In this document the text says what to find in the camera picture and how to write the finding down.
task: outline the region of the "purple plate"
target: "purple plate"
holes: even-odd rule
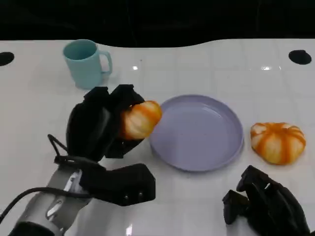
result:
[[[186,171],[209,171],[240,154],[242,125],[225,104],[206,96],[183,95],[161,107],[163,116],[150,143],[168,164]]]

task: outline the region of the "mug handle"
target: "mug handle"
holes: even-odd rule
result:
[[[112,63],[112,58],[111,58],[109,52],[99,51],[99,54],[105,55],[107,57],[108,66],[109,66],[109,70],[108,71],[102,71],[102,74],[110,75],[113,72],[113,63]]]

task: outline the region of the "plate rim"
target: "plate rim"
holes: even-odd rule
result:
[[[242,152],[242,148],[244,146],[244,129],[243,129],[243,125],[239,119],[239,117],[237,116],[237,114],[229,107],[227,106],[224,102],[222,101],[219,101],[217,99],[214,99],[212,97],[209,97],[209,96],[205,96],[205,95],[201,95],[201,94],[183,94],[183,95],[178,95],[178,96],[175,96],[175,97],[171,97],[169,99],[167,99],[166,101],[164,101],[162,104],[161,104],[161,108],[163,110],[163,106],[166,106],[168,103],[170,103],[172,100],[175,100],[175,99],[179,99],[179,98],[182,98],[182,97],[202,97],[202,98],[206,98],[208,100],[212,100],[212,101],[215,101],[219,104],[222,104],[223,106],[225,106],[235,117],[237,123],[239,124],[239,127],[241,128],[241,141],[240,141],[240,144],[238,146],[238,148],[235,149],[234,153],[231,155],[231,157],[229,159],[227,159],[226,161],[224,162],[221,162],[219,164],[216,164],[214,166],[212,166],[211,168],[205,168],[204,170],[192,170],[192,169],[184,169],[180,166],[177,166],[177,165],[174,165],[174,164],[171,164],[169,163],[167,160],[165,160],[164,158],[162,158],[159,154],[159,152],[157,152],[157,150],[154,148],[154,145],[153,145],[153,141],[152,141],[152,134],[149,136],[149,142],[150,142],[150,147],[152,149],[152,151],[154,152],[153,154],[154,155],[157,155],[159,157],[159,159],[161,159],[162,161],[164,161],[165,163],[167,163],[168,165],[172,166],[172,167],[175,167],[177,169],[180,169],[182,171],[188,171],[188,172],[207,172],[207,171],[214,171],[214,170],[217,170],[219,168],[222,168],[226,165],[228,165],[229,163],[233,162],[237,157],[240,156],[241,152]]]

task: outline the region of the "black hole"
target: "black hole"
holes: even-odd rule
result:
[[[0,66],[8,65],[14,60],[14,54],[10,52],[0,53]]]
[[[289,58],[299,65],[307,65],[312,61],[311,56],[305,50],[294,50],[289,53]]]

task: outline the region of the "held pumpkin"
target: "held pumpkin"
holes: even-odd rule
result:
[[[148,137],[162,117],[162,109],[157,102],[146,101],[132,106],[122,114],[121,138],[125,140]]]
[[[288,123],[256,123],[251,128],[251,145],[266,161],[286,165],[300,156],[306,140],[297,126]]]

